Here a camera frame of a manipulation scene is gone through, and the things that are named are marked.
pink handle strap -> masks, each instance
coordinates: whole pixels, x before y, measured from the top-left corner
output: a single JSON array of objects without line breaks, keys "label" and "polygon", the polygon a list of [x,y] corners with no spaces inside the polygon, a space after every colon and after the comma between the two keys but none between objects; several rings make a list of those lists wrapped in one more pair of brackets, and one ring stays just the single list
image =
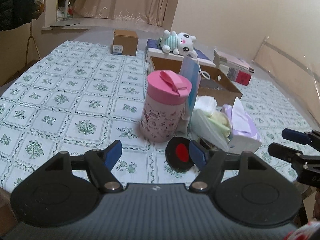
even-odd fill
[{"label": "pink handle strap", "polygon": [[172,70],[160,71],[160,77],[172,88],[174,92],[178,93],[179,96],[186,97],[189,95],[187,86],[182,82],[179,75]]}]

pink canister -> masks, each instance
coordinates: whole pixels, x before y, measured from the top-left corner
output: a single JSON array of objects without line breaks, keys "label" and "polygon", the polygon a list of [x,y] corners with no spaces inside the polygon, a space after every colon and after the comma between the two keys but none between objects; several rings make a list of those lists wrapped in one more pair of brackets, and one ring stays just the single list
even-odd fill
[{"label": "pink canister", "polygon": [[140,129],[148,139],[165,142],[173,137],[192,85],[171,70],[153,71],[147,80]]}]

striped shirt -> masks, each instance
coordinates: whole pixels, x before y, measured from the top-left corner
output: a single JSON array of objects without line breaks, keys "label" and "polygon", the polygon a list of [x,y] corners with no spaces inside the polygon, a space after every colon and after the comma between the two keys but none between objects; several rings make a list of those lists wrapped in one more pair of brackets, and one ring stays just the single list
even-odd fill
[{"label": "striped shirt", "polygon": [[168,38],[164,39],[164,45],[168,45],[170,47],[170,51],[173,51],[178,47],[178,37],[170,35]]}]

curtain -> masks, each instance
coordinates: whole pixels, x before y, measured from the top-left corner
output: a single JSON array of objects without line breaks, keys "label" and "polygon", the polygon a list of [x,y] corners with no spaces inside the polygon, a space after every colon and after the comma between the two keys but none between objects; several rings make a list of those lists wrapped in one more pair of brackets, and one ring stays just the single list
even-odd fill
[{"label": "curtain", "polygon": [[82,17],[142,21],[162,26],[168,0],[76,0],[74,10]]}]

white string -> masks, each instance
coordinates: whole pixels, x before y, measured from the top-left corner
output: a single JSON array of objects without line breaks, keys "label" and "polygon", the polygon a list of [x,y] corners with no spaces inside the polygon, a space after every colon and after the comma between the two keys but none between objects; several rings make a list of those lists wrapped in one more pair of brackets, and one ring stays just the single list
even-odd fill
[{"label": "white string", "polygon": [[210,80],[210,79],[211,79],[210,74],[209,74],[207,71],[202,71],[202,70],[201,70],[198,57],[196,57],[195,54],[192,54],[192,55],[193,55],[193,56],[196,58],[196,60],[197,60],[197,63],[198,63],[198,66],[199,66],[199,73],[200,73],[205,79]]}]

